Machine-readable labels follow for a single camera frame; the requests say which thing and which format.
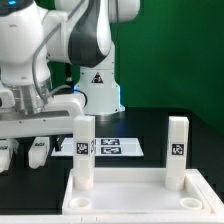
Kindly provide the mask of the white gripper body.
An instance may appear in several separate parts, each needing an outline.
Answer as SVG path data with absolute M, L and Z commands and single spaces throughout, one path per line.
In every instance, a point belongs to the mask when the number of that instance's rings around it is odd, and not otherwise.
M 84 105 L 84 95 L 73 93 L 54 96 L 37 114 L 0 113 L 0 139 L 71 134 Z

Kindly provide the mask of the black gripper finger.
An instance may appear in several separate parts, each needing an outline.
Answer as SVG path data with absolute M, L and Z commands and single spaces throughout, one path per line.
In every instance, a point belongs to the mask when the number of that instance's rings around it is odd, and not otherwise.
M 55 143 L 55 150 L 60 151 L 62 149 L 62 144 L 65 140 L 66 136 L 65 135 L 58 135 L 56 138 L 56 143 Z

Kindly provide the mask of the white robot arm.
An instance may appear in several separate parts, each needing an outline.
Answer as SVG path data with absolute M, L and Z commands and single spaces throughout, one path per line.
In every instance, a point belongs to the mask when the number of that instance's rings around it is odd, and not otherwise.
M 112 47 L 110 25 L 134 19 L 140 0 L 0 0 L 0 139 L 70 134 L 79 94 L 51 87 L 50 61 L 94 67 Z

